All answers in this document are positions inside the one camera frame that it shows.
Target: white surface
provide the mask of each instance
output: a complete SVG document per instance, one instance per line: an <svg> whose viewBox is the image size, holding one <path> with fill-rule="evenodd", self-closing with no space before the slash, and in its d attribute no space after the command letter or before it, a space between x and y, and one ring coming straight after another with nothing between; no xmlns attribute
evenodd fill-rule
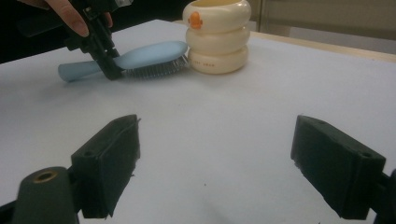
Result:
<svg viewBox="0 0 396 224"><path fill-rule="evenodd" d="M120 54L186 27L152 21L115 33ZM20 181L70 155L111 120L137 114L142 158L115 216L81 223L373 223L340 219L290 159L297 115L330 122L396 168L396 64L251 37L226 76L185 70L153 81L64 83L58 49L0 64L0 204Z"/></svg>

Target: hairbrush bristles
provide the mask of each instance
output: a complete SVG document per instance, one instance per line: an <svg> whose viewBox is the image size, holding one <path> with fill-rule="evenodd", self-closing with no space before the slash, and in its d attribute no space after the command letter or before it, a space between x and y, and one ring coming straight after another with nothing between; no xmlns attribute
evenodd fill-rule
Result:
<svg viewBox="0 0 396 224"><path fill-rule="evenodd" d="M189 66L189 62L185 55L167 62L139 67L135 69L125 70L125 76L136 79L152 79L172 75L185 67Z"/></svg>

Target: table surface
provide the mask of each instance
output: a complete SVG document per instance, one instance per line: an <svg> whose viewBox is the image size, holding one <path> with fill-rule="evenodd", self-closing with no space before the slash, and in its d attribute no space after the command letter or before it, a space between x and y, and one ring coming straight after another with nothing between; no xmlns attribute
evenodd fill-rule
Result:
<svg viewBox="0 0 396 224"><path fill-rule="evenodd" d="M151 21L113 34L119 52L184 40ZM70 155L111 120L136 114L142 158L113 218L81 223L373 223L343 220L290 159L298 115L323 119L396 168L396 63L253 35L223 76L64 83L57 66L90 60L57 49L0 64L0 204L21 180Z"/></svg>

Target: orange logo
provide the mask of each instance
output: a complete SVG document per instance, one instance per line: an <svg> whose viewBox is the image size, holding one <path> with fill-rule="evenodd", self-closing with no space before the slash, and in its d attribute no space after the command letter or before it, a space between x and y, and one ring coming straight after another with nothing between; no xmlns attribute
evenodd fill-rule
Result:
<svg viewBox="0 0 396 224"><path fill-rule="evenodd" d="M190 18L189 18L189 24L192 29L201 29L202 26L202 21L199 13L197 11L194 11L191 13Z"/></svg>

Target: hairbrush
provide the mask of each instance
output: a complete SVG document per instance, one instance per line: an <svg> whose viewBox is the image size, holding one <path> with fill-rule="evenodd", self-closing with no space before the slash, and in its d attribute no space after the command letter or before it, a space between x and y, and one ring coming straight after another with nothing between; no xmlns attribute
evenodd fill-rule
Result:
<svg viewBox="0 0 396 224"><path fill-rule="evenodd" d="M185 53L187 44L182 41L166 41L133 49L114 62L126 77L155 78L163 77L185 68L189 65ZM63 63L58 67L58 73L66 82L101 72L96 61L82 63Z"/></svg>

